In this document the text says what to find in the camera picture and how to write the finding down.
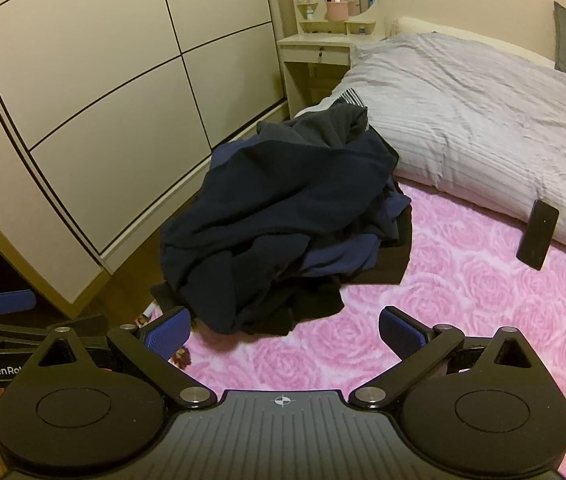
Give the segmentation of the pink rose blanket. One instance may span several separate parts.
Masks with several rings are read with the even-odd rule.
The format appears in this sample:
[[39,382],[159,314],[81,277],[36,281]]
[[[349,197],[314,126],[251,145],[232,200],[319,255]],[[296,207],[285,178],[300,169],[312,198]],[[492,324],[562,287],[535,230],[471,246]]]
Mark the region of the pink rose blanket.
[[566,248],[551,247],[533,270],[516,258],[516,223],[428,188],[406,184],[405,193],[413,238],[399,284],[344,286],[341,312],[284,337],[220,336],[196,324],[172,364],[216,391],[349,392],[396,362],[377,330],[379,312],[395,306],[469,336],[519,328],[566,396]]

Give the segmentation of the white sliding wardrobe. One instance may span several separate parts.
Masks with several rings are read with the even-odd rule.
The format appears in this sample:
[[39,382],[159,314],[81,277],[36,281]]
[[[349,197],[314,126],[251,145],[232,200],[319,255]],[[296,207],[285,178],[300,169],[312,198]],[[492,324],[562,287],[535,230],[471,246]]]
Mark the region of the white sliding wardrobe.
[[0,0],[0,252],[67,315],[283,119],[277,0]]

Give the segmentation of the grey striped duvet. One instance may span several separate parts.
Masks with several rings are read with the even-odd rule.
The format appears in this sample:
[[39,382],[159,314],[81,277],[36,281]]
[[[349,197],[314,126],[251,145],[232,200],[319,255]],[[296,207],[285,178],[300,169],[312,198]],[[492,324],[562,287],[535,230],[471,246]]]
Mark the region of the grey striped duvet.
[[428,32],[357,47],[332,96],[365,106],[400,177],[518,220],[543,200],[566,246],[565,73]]

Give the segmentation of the white dressing table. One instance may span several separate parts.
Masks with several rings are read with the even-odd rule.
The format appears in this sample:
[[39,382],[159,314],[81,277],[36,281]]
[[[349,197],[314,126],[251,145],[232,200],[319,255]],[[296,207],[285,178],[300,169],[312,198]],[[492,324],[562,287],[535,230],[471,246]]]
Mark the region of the white dressing table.
[[353,50],[386,36],[376,6],[345,20],[330,14],[334,3],[293,0],[296,32],[277,42],[289,114],[319,103],[331,94],[351,65]]

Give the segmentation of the pile of dark clothes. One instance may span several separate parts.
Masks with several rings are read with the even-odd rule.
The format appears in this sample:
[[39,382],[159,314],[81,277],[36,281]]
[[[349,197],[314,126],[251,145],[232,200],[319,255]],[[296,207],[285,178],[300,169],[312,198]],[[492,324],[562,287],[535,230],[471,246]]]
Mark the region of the pile of dark clothes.
[[158,304],[220,335],[284,336],[338,313],[345,284],[398,284],[412,246],[398,162],[350,89],[216,148],[193,202],[161,230]]

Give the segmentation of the pink tissue box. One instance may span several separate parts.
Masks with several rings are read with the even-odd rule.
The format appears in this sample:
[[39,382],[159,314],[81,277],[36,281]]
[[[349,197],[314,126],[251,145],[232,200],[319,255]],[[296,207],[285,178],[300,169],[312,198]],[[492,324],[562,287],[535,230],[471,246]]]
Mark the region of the pink tissue box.
[[326,19],[330,22],[345,22],[349,18],[349,0],[330,0],[326,3]]

